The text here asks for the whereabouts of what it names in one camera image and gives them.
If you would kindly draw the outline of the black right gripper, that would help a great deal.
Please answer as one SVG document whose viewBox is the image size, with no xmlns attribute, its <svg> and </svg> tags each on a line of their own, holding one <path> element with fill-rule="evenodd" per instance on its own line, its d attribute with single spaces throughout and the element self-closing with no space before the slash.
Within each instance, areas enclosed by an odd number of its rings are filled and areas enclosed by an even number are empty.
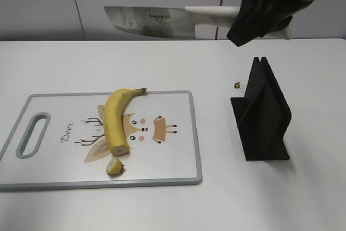
<svg viewBox="0 0 346 231">
<path fill-rule="evenodd" d="M 239 13 L 227 33 L 237 47 L 263 36 L 289 38 L 292 14 L 280 0 L 241 0 Z"/>
</svg>

